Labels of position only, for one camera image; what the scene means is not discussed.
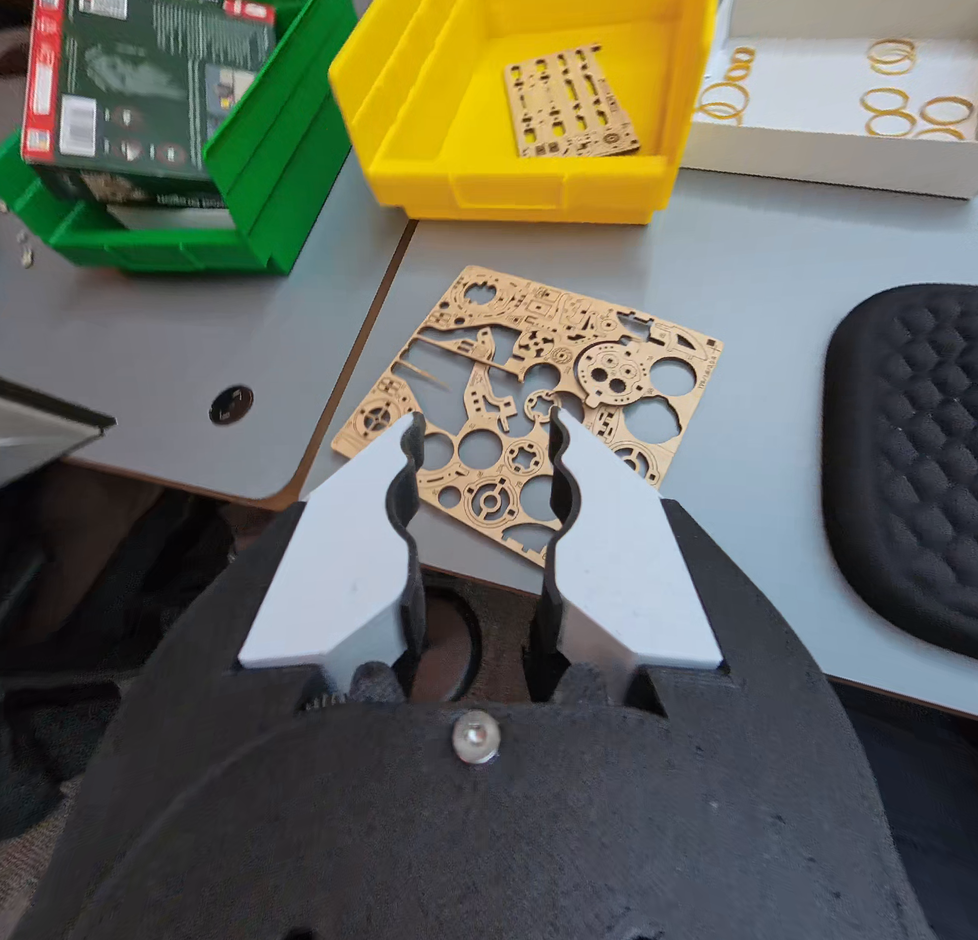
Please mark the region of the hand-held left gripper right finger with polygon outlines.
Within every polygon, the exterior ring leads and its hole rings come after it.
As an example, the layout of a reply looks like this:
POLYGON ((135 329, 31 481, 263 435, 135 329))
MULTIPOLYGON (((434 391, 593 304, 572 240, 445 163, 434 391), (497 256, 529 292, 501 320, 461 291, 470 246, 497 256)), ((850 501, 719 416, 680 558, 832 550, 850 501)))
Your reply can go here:
POLYGON ((529 694, 548 702, 572 666, 612 702, 645 669, 715 672, 724 655, 654 486, 580 421, 550 416, 550 505, 558 530, 529 629, 529 694))

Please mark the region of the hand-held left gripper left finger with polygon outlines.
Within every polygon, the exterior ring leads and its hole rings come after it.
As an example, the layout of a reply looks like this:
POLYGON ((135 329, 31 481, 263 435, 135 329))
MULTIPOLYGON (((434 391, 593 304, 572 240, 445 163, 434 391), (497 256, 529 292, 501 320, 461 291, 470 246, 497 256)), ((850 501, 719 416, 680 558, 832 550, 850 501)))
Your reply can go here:
POLYGON ((249 633, 245 669, 313 666, 349 691, 368 662, 415 672, 425 647, 419 551, 425 421, 398 418, 303 502, 249 633))

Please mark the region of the large laser-cut wooden sheet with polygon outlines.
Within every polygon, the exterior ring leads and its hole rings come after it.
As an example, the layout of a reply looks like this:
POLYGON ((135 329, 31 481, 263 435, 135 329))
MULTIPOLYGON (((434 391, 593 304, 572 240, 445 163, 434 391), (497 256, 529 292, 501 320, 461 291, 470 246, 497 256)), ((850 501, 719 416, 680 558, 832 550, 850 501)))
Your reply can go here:
POLYGON ((422 412, 412 381, 451 391, 409 355, 460 361, 463 420, 430 419, 443 449, 419 472, 422 502, 544 567, 555 518, 522 494, 550 483, 553 410, 583 426, 647 485, 659 486, 724 350, 722 341, 610 301, 468 266, 400 348, 332 441, 351 459, 402 417, 422 412))

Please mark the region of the black quilted cushion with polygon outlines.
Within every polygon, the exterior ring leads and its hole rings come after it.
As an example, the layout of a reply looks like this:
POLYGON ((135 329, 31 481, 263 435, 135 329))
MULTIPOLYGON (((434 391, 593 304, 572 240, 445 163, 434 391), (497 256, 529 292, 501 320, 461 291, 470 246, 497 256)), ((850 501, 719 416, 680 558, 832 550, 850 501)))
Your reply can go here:
POLYGON ((976 286, 897 286, 838 323, 822 509, 836 565, 870 609, 976 658, 976 286))

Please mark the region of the grey slab with black edge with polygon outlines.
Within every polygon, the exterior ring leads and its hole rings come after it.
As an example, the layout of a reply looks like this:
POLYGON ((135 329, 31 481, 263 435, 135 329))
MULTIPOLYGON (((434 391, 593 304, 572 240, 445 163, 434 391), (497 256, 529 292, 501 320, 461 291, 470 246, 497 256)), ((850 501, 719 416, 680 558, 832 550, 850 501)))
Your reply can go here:
POLYGON ((1 379, 1 487, 104 437, 116 418, 1 379))

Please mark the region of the green plastic bin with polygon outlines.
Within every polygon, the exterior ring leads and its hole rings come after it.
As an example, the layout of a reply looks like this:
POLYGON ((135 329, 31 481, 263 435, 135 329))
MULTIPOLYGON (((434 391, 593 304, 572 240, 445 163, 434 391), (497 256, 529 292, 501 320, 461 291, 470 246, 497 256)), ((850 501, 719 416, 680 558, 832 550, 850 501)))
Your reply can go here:
POLYGON ((328 70, 357 16, 353 0, 255 1, 276 8, 277 43, 203 151, 225 207, 61 199, 21 160, 20 125, 2 144, 2 200, 32 234, 82 267, 290 272, 350 151, 328 70))

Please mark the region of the small metal bits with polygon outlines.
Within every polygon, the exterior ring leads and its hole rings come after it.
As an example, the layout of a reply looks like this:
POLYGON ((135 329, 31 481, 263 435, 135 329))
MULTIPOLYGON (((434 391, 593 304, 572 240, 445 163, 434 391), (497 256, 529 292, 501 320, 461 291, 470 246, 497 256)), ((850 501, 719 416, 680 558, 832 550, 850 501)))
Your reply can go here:
POLYGON ((10 254, 18 266, 30 270, 34 264, 32 235, 28 227, 13 213, 6 200, 1 200, 2 256, 10 254))

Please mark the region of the yellow plastic bin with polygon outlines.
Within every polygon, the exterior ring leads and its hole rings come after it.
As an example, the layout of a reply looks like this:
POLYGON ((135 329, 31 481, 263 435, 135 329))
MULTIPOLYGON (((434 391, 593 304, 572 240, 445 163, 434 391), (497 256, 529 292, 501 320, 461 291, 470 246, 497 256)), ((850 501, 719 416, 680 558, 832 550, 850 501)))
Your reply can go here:
POLYGON ((377 201, 416 220, 646 225, 669 204, 719 0, 373 0, 329 78, 377 201), (580 110, 514 126, 564 53, 580 110))

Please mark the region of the white cardboard box tray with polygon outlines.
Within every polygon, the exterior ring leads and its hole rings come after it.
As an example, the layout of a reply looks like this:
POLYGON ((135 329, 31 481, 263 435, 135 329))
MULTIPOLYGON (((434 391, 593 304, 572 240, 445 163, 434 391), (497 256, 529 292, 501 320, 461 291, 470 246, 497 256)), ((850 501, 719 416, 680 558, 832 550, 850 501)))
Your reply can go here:
MULTIPOLYGON (((977 45, 977 0, 722 0, 706 71, 723 46, 736 38, 829 40, 892 34, 914 39, 974 39, 977 45)), ((976 150, 976 133, 970 140, 936 141, 921 135, 792 133, 692 120, 683 165, 973 200, 976 150)))

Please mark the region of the small laser-cut wooden sheet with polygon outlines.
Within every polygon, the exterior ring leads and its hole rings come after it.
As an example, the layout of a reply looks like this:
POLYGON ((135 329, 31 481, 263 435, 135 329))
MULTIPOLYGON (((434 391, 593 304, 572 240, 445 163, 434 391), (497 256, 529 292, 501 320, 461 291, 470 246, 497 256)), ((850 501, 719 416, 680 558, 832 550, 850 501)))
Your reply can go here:
POLYGON ((599 43, 566 48, 503 70, 521 158, 635 154, 641 143, 597 58, 599 43))

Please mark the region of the dark green kit box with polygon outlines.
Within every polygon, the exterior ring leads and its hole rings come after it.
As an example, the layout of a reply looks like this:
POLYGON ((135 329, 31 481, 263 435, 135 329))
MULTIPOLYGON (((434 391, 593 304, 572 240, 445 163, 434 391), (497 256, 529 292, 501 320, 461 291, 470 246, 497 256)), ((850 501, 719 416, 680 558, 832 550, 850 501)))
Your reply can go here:
POLYGON ((276 22, 255 0, 33 0, 21 160, 64 200, 223 209, 203 151, 276 22))

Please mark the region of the group of yellow rubber bands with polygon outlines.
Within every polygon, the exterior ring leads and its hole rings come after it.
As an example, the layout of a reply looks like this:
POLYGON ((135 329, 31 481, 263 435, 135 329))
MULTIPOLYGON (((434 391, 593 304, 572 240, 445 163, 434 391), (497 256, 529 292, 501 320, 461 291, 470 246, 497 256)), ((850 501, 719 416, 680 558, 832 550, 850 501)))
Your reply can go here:
POLYGON ((736 38, 704 77, 693 121, 792 133, 970 140, 976 40, 736 38))

